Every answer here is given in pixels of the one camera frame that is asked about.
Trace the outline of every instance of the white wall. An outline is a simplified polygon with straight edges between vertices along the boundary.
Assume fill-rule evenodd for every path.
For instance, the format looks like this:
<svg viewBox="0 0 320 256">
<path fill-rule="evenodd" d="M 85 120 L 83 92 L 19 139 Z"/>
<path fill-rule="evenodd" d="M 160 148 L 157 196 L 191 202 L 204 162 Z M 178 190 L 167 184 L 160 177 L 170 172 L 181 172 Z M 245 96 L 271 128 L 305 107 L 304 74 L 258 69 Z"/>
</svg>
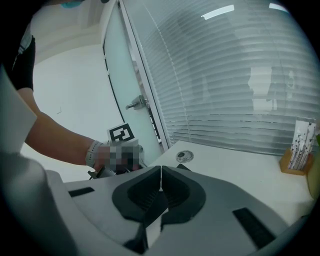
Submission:
<svg viewBox="0 0 320 256">
<path fill-rule="evenodd" d="M 86 0 L 75 8 L 63 8 L 60 4 L 42 7 L 31 21 L 35 63 L 74 48 L 99 44 L 104 7 L 100 0 Z"/>
<path fill-rule="evenodd" d="M 109 2 L 104 4 L 100 22 L 99 22 L 99 39 L 100 43 L 103 45 L 105 42 L 107 26 L 110 20 L 111 12 L 115 6 L 116 0 L 110 0 Z"/>
<path fill-rule="evenodd" d="M 33 84 L 41 111 L 73 132 L 105 142 L 107 129 L 123 122 L 100 44 L 65 51 L 38 63 Z M 51 159 L 26 144 L 21 153 L 47 170 L 59 172 L 64 182 L 89 179 L 88 166 Z"/>
</svg>

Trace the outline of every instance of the white door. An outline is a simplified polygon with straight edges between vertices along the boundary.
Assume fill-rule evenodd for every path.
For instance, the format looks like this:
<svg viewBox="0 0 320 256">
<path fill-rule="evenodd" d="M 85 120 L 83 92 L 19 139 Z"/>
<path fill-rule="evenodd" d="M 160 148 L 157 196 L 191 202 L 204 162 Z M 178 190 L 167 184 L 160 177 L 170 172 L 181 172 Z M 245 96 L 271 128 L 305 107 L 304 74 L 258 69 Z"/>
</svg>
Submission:
<svg viewBox="0 0 320 256">
<path fill-rule="evenodd" d="M 144 163 L 148 166 L 161 156 L 163 149 L 160 139 L 156 136 L 148 107 L 126 109 L 126 106 L 139 95 L 146 98 L 126 33 L 121 11 L 115 4 L 104 39 L 106 65 L 120 113 L 124 122 L 130 125 L 134 137 L 138 138 L 139 144 L 144 148 Z"/>
</svg>

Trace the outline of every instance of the window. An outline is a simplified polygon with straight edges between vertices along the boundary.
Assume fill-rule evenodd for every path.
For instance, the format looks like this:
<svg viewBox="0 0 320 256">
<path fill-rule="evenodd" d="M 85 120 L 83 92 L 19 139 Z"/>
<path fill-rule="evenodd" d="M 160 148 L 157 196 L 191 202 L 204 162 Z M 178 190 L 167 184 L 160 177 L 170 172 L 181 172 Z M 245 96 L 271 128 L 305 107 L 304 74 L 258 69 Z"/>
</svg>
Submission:
<svg viewBox="0 0 320 256">
<path fill-rule="evenodd" d="M 285 9 L 261 0 L 123 2 L 171 145 L 281 155 L 296 117 L 320 117 L 319 60 Z"/>
</svg>

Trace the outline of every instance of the pen holder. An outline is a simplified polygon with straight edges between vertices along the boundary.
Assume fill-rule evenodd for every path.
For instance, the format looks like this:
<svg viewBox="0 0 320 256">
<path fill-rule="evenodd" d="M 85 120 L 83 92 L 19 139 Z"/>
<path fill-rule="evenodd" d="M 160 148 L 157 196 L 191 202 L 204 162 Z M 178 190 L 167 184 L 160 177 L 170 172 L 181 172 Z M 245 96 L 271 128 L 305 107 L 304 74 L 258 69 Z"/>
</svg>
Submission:
<svg viewBox="0 0 320 256">
<path fill-rule="evenodd" d="M 306 164 L 302 170 L 288 169 L 288 165 L 289 165 L 291 156 L 292 156 L 292 151 L 290 148 L 287 148 L 284 152 L 284 155 L 282 156 L 282 158 L 280 159 L 280 162 L 279 162 L 281 172 L 283 172 L 285 174 L 305 175 L 312 167 L 314 157 L 312 154 L 309 154 L 308 159 L 306 161 Z"/>
</svg>

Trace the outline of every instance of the door frame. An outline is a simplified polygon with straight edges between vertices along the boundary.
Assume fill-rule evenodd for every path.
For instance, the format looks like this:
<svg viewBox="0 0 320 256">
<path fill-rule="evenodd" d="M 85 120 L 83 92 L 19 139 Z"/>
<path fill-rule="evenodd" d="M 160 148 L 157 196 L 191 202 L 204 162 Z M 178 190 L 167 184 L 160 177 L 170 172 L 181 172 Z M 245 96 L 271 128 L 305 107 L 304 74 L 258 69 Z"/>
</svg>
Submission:
<svg viewBox="0 0 320 256">
<path fill-rule="evenodd" d="M 149 106 L 150 106 L 150 109 L 151 109 L 151 112 L 152 112 L 152 115 L 153 115 L 153 118 L 154 118 L 154 122 L 155 122 L 156 128 L 158 130 L 159 137 L 161 139 L 163 149 L 164 149 L 164 151 L 167 151 L 169 149 L 169 147 L 170 147 L 169 146 L 170 144 L 168 143 L 168 140 L 167 140 L 167 138 L 169 138 L 169 136 L 166 133 L 166 130 L 165 130 L 164 126 L 162 125 L 162 123 L 164 124 L 164 120 L 162 122 L 161 117 L 159 115 L 158 108 L 156 106 L 156 102 L 155 102 L 155 99 L 154 99 L 154 95 L 153 95 L 153 92 L 152 92 L 152 89 L 151 89 L 151 86 L 150 86 L 150 83 L 149 83 L 149 79 L 148 79 L 148 76 L 147 76 L 147 73 L 146 73 L 146 70 L 145 70 L 145 66 L 143 64 L 143 61 L 142 61 L 142 58 L 141 58 L 141 55 L 140 55 L 140 51 L 139 51 L 139 48 L 138 48 L 138 44 L 137 44 L 134 32 L 132 30 L 128 14 L 127 14 L 125 5 L 123 3 L 123 0 L 119 0 L 119 4 L 120 4 L 120 7 L 121 7 L 121 13 L 122 13 L 122 16 L 123 16 L 123 19 L 124 19 L 125 29 L 127 31 L 128 38 L 129 38 L 129 41 L 130 41 L 130 44 L 131 44 L 131 47 L 132 47 L 132 53 L 133 53 L 133 55 L 135 57 L 135 61 L 136 61 L 136 64 L 137 64 L 137 67 L 138 67 L 138 70 L 139 70 L 139 73 L 140 73 L 140 76 L 141 76 L 142 85 L 143 85 L 143 88 L 145 90 L 145 94 L 146 94 L 147 99 L 148 99 L 148 103 L 149 103 Z"/>
</svg>

